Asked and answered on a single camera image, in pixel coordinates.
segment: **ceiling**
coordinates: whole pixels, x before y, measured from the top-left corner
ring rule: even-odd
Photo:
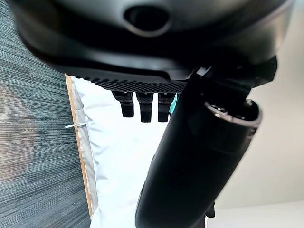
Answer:
[[[250,98],[263,122],[217,199],[218,209],[304,200],[304,1],[297,1],[275,81]]]

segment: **gray carpet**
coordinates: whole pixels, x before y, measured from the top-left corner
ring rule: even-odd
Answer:
[[[0,0],[0,228],[90,224],[64,75],[22,45]]]

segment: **white fabric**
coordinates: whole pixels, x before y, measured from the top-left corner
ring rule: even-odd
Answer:
[[[157,96],[152,122],[141,123],[135,97],[134,118],[123,118],[111,91],[83,79],[75,79],[75,85],[87,116],[95,162],[99,211],[95,211],[91,228],[135,228],[137,200],[167,126],[158,122]]]
[[[85,123],[85,113],[83,111],[83,104],[79,97],[79,94],[75,88],[75,77],[71,77],[72,79],[72,92],[73,92],[73,101],[75,107],[76,114],[76,122],[79,125]],[[98,206],[97,199],[97,189],[96,189],[96,180],[95,180],[95,172],[94,172],[94,163],[93,156],[91,152],[91,146],[89,141],[89,136],[87,132],[87,127],[82,125],[78,127],[78,138],[80,141],[80,151],[82,155],[82,160],[85,164],[85,172],[86,172],[86,180],[88,186],[88,194],[91,200],[91,208],[94,212]]]

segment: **teal object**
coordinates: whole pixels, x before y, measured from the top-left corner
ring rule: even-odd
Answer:
[[[175,98],[174,98],[173,102],[171,103],[169,113],[172,114],[174,112],[174,109],[176,107],[176,103],[177,103],[177,94],[175,95]]]

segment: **wooden edge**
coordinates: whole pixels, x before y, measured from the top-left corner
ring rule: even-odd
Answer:
[[[75,113],[75,105],[74,105],[74,99],[73,99],[72,78],[71,78],[71,76],[69,76],[67,74],[66,74],[66,86],[67,86],[67,91],[68,91],[68,97],[69,97],[70,104],[71,104],[73,123],[77,124],[76,113]],[[90,197],[90,194],[89,194],[89,191],[88,191],[85,163],[82,159],[82,154],[81,154],[81,149],[80,149],[81,147],[80,147],[80,139],[79,139],[79,135],[78,135],[78,127],[75,126],[74,129],[75,129],[75,135],[76,135],[76,140],[77,140],[77,147],[78,147],[78,153],[79,153],[79,159],[80,159],[82,178],[84,180],[84,185],[85,185],[86,201],[87,201],[87,205],[88,205],[88,208],[89,208],[89,214],[90,214],[90,218],[91,218],[91,216],[92,216],[91,197]]]

